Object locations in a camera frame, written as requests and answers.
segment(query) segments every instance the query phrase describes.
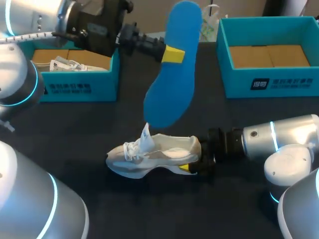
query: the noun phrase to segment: cardboard box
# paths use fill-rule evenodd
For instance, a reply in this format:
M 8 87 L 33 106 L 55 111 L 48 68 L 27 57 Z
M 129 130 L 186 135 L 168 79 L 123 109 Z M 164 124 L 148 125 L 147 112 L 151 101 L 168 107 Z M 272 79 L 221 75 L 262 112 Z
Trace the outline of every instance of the cardboard box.
M 223 18 L 217 57 L 228 98 L 319 96 L 313 17 Z
M 273 67 L 266 46 L 233 46 L 229 48 L 235 68 Z
M 235 68 L 309 67 L 300 45 L 229 47 Z
M 120 57 L 118 50 L 112 58 L 90 54 L 68 43 L 64 49 L 52 49 L 36 42 L 19 44 L 29 60 L 48 63 L 57 56 L 78 61 L 81 64 L 103 66 L 107 71 L 91 72 L 41 72 L 45 93 L 41 102 L 113 102 L 117 99 Z
M 50 63 L 57 56 L 67 59 L 69 50 L 55 50 L 55 49 L 38 49 L 34 51 L 32 61 L 35 63 Z
M 267 46 L 274 67 L 310 67 L 300 45 Z
M 110 69 L 111 58 L 89 51 L 70 50 L 67 59 L 87 66 L 101 67 L 106 70 Z

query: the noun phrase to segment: plastic bag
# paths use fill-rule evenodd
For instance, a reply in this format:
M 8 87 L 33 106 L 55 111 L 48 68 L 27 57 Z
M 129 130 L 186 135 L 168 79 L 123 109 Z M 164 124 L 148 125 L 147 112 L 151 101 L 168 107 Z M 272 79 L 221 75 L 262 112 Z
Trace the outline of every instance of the plastic bag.
M 212 16 L 209 16 L 210 8 L 212 12 L 216 9 Z M 203 25 L 200 31 L 200 42 L 214 42 L 217 40 L 218 26 L 219 26 L 219 6 L 216 4 L 211 4 L 206 6 L 202 10 Z

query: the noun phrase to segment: glowing blue ring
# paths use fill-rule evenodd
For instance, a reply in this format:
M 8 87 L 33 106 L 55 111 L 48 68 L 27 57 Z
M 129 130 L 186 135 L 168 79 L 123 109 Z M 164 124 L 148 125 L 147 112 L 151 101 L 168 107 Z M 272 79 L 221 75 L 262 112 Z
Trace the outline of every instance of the glowing blue ring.
M 8 32 L 14 36 L 14 33 L 11 28 L 11 23 L 10 23 L 10 8 L 11 8 L 11 0 L 6 0 L 5 2 L 5 23 L 6 27 L 8 29 Z
M 37 88 L 37 86 L 38 86 L 39 76 L 38 76 L 38 71 L 36 70 L 35 65 L 34 65 L 33 63 L 32 63 L 32 65 L 33 65 L 34 70 L 35 70 L 35 73 L 36 73 L 36 80 L 35 80 L 35 86 L 34 86 L 34 89 L 33 89 L 33 91 L 31 92 L 31 94 L 30 94 L 27 98 L 25 98 L 23 101 L 20 101 L 19 103 L 12 104 L 12 105 L 0 105 L 0 106 L 11 107 L 11 106 L 17 106 L 17 105 L 20 105 L 20 104 L 22 104 L 22 103 L 26 102 L 28 99 L 30 99 L 30 97 L 34 94 L 34 92 L 35 92 L 35 90 L 36 90 L 36 88 Z
M 271 193 L 270 193 L 270 196 L 276 203 L 279 203 L 279 201 L 276 198 L 274 198 L 274 196 Z
M 317 188 L 317 193 L 319 197 L 319 170 L 317 171 L 317 174 L 316 174 L 316 188 Z
M 50 224 L 51 224 L 51 222 L 53 220 L 53 217 L 54 217 L 54 214 L 55 214 L 57 203 L 58 203 L 58 189 L 57 189 L 57 186 L 56 186 L 56 182 L 55 182 L 54 178 L 51 176 L 51 174 L 49 174 L 49 175 L 50 175 L 50 177 L 52 179 L 53 188 L 54 188 L 53 206 L 52 206 L 51 213 L 50 213 L 50 216 L 48 218 L 48 221 L 46 222 L 46 224 L 44 225 L 42 231 L 40 232 L 40 234 L 38 235 L 38 237 L 36 239 L 42 239 L 44 234 L 46 233 L 46 231 L 49 229 Z
M 271 129 L 271 136 L 273 137 L 274 145 L 276 152 L 278 151 L 278 144 L 277 144 L 277 138 L 276 138 L 276 133 L 275 133 L 275 127 L 274 127 L 274 122 L 270 122 L 270 129 Z

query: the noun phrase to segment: shoe tongue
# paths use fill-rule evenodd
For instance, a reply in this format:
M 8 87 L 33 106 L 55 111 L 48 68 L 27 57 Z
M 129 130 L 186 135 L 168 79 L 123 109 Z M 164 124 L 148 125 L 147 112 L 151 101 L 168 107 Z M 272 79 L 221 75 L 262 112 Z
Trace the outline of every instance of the shoe tongue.
M 150 152 L 154 147 L 155 147 L 155 143 L 149 131 L 149 123 L 147 123 L 143 129 L 143 132 L 139 141 L 139 149 L 141 153 L 145 153 L 145 152 Z

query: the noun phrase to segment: logo on box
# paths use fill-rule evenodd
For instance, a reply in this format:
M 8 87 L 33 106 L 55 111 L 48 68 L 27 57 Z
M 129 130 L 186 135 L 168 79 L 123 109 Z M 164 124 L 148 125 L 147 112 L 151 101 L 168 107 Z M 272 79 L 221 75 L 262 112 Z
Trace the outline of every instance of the logo on box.
M 251 90 L 265 90 L 269 84 L 269 78 L 256 78 L 251 84 Z

